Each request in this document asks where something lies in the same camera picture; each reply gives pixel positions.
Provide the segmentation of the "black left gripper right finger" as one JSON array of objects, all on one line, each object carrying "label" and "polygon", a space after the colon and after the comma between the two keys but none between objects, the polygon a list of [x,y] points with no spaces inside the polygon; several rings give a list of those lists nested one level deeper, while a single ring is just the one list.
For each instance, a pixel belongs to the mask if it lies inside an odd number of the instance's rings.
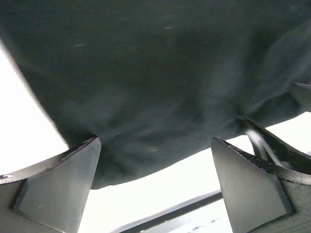
[{"label": "black left gripper right finger", "polygon": [[211,143],[235,233],[309,233],[311,176],[271,164],[220,138]]}]

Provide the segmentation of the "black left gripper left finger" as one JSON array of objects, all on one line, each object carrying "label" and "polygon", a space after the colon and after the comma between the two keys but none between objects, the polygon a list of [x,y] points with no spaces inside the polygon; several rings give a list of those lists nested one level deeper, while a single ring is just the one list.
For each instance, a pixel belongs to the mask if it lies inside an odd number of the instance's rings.
[{"label": "black left gripper left finger", "polygon": [[101,151],[93,137],[0,177],[1,233],[76,233]]}]

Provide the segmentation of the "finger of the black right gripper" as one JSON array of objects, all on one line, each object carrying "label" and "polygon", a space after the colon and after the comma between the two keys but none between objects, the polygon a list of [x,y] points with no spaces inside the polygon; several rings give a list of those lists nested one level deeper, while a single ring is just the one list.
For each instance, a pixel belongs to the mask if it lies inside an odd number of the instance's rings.
[{"label": "finger of the black right gripper", "polygon": [[294,83],[290,89],[291,95],[302,106],[302,108],[311,111],[311,85],[305,83]]},{"label": "finger of the black right gripper", "polygon": [[297,172],[310,174],[311,156],[282,141],[256,122],[241,117],[239,124],[248,136],[255,156]]}]

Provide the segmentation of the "black flower print t-shirt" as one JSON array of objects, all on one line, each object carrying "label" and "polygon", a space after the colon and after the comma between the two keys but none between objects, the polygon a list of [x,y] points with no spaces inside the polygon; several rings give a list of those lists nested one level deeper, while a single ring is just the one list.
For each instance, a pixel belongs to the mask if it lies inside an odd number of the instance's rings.
[{"label": "black flower print t-shirt", "polygon": [[300,115],[311,79],[308,0],[3,0],[0,37],[68,145],[100,139],[93,189]]}]

